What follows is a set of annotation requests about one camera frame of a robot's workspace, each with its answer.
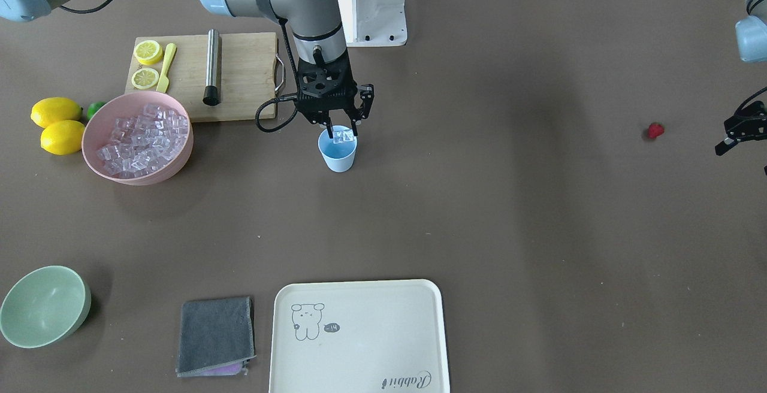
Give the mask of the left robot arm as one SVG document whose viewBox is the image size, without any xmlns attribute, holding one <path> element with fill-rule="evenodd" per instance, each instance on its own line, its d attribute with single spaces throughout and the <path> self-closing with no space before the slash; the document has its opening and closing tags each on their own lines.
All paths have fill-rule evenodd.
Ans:
<svg viewBox="0 0 767 393">
<path fill-rule="evenodd" d="M 736 23 L 736 40 L 745 63 L 766 61 L 766 0 L 745 0 L 746 17 Z M 764 141 L 766 137 L 766 87 L 748 96 L 723 123 L 725 137 L 715 154 L 725 155 L 738 144 Z"/>
</svg>

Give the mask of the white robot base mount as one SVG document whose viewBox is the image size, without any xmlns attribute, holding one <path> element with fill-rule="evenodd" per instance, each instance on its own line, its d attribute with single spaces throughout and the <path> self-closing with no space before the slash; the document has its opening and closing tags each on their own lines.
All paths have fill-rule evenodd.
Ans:
<svg viewBox="0 0 767 393">
<path fill-rule="evenodd" d="M 338 0 L 348 47 L 398 47 L 408 39 L 405 0 Z"/>
</svg>

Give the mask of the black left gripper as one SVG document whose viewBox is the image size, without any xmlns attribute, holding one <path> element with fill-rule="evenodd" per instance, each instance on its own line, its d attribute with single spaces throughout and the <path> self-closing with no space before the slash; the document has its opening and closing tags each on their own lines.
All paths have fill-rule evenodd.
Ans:
<svg viewBox="0 0 767 393">
<path fill-rule="evenodd" d="M 766 107 L 763 101 L 753 101 L 740 107 L 724 123 L 726 138 L 715 145 L 715 155 L 729 152 L 739 142 L 766 139 Z"/>
</svg>

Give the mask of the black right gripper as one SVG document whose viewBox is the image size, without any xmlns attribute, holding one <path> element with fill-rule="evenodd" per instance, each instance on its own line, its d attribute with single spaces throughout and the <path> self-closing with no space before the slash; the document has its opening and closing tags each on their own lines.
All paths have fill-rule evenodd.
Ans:
<svg viewBox="0 0 767 393">
<path fill-rule="evenodd" d="M 333 139 L 331 111 L 342 110 L 350 119 L 351 131 L 358 137 L 357 123 L 361 112 L 355 101 L 359 89 L 354 80 L 348 55 L 340 55 L 324 67 L 299 58 L 297 109 L 310 121 L 326 127 L 329 139 Z"/>
</svg>

